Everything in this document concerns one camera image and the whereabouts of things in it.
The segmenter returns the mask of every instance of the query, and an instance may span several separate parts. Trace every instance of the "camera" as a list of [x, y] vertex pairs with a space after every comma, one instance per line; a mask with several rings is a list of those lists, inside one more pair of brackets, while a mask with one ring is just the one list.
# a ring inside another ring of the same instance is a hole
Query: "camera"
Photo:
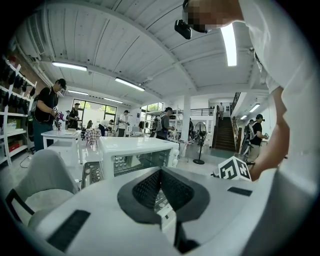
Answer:
[[191, 39], [191, 28], [182, 19], [178, 19], [175, 21], [174, 30], [177, 31], [185, 39]]

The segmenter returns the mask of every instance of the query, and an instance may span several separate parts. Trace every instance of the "head-mounted camera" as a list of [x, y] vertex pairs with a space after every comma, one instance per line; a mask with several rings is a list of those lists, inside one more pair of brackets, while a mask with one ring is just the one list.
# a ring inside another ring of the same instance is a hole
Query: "head-mounted camera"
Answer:
[[192, 36], [191, 29], [199, 33], [208, 33], [211, 29], [206, 29], [205, 24], [197, 24], [197, 20], [188, 15], [188, 12], [193, 12], [193, 7], [188, 6], [189, 0], [184, 0], [182, 4], [182, 19], [175, 21], [174, 30], [182, 35], [185, 39], [189, 40]]

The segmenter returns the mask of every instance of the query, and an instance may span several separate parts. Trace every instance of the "box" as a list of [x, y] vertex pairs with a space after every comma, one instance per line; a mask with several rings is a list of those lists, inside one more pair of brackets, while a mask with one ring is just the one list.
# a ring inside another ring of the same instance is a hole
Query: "box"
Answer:
[[16, 150], [19, 147], [20, 147], [19, 143], [13, 144], [13, 145], [9, 146], [9, 152], [12, 152], [12, 151]]

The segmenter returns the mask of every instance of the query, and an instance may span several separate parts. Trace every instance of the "staircase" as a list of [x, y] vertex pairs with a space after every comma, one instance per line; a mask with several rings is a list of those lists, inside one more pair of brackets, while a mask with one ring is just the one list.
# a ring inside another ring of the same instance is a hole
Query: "staircase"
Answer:
[[236, 152], [234, 133], [230, 117], [219, 119], [215, 148]]

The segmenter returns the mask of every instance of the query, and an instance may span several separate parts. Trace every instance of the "checkered cloth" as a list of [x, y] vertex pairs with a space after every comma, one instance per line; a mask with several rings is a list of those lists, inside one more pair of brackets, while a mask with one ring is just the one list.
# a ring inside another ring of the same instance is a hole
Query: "checkered cloth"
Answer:
[[87, 129], [84, 133], [84, 137], [88, 139], [90, 145], [94, 145], [96, 140], [101, 137], [101, 131], [99, 129]]

